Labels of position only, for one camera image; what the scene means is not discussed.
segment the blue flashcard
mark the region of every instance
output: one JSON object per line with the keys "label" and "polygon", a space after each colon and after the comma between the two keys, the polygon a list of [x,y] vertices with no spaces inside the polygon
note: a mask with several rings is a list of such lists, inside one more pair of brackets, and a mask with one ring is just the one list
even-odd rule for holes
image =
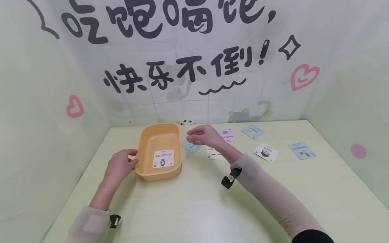
{"label": "blue flashcard", "polygon": [[193,143],[189,143],[188,141],[182,142],[182,146],[186,148],[191,154],[194,154],[202,147],[202,145],[194,145]]}
{"label": "blue flashcard", "polygon": [[262,134],[265,133],[264,130],[254,126],[253,124],[249,124],[249,125],[245,126],[242,129],[242,132],[244,132],[247,136],[249,136],[250,138],[252,138],[254,140],[259,138],[260,136],[262,136]]}
{"label": "blue flashcard", "polygon": [[305,142],[291,143],[288,146],[300,159],[316,157],[316,153]]}

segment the purple flashcard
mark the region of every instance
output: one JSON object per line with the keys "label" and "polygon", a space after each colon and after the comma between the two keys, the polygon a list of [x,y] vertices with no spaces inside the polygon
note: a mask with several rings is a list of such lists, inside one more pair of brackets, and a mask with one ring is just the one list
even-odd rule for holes
{"label": "purple flashcard", "polygon": [[235,137],[234,131],[231,128],[227,129],[219,129],[218,130],[220,136],[224,139],[226,142],[235,141],[237,138]]}

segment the beige sleeve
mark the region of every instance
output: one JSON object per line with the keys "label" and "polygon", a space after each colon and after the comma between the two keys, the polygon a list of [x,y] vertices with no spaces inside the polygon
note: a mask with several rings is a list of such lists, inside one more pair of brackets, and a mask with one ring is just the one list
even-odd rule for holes
{"label": "beige sleeve", "polygon": [[111,211],[84,206],[73,221],[66,243],[101,243],[107,237]]}
{"label": "beige sleeve", "polygon": [[243,154],[242,158],[231,165],[231,169],[236,167],[242,167],[242,172],[237,177],[239,183],[258,199],[292,239],[308,229],[324,232],[302,202],[265,172],[251,156]]}

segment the hand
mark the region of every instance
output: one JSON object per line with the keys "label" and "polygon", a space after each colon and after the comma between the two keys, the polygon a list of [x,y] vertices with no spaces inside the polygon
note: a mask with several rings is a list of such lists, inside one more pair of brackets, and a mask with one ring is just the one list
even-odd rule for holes
{"label": "hand", "polygon": [[123,149],[113,154],[108,161],[104,181],[119,186],[139,161],[138,159],[129,159],[128,156],[135,156],[137,153],[136,149]]}
{"label": "hand", "polygon": [[217,148],[226,143],[211,125],[195,127],[186,134],[188,134],[186,140],[195,145],[207,145],[212,148]]}

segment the wavy line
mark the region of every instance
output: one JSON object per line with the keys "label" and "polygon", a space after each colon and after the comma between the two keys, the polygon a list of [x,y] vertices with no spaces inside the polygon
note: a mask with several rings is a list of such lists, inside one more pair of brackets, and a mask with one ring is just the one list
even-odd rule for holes
{"label": "wavy line", "polygon": [[224,86],[224,85],[222,85],[222,86],[220,86],[220,88],[218,89],[218,90],[213,90],[213,89],[210,89],[210,90],[208,90],[207,92],[205,92],[205,93],[202,93],[202,92],[198,92],[199,94],[201,94],[201,95],[207,95],[207,94],[209,94],[209,93],[218,93],[218,92],[220,92],[220,90],[222,90],[222,89],[231,89],[232,88],[232,86],[234,86],[234,85],[242,85],[242,84],[244,84],[246,82],[246,79],[244,79],[242,82],[240,82],[240,83],[238,83],[238,82],[236,82],[236,81],[233,81],[232,82],[232,84],[231,84],[231,86],[228,86],[228,87],[226,87],[226,86]]}
{"label": "wavy line", "polygon": [[42,22],[42,25],[40,26],[40,28],[43,30],[43,31],[47,31],[49,32],[50,34],[52,34],[55,38],[59,39],[60,36],[57,34],[57,32],[55,32],[54,30],[46,27],[46,24],[45,24],[45,18],[43,17],[43,14],[42,12],[40,11],[40,9],[38,8],[38,6],[32,1],[32,0],[27,0],[34,8],[35,10],[37,11],[39,17],[40,17],[40,21]]}

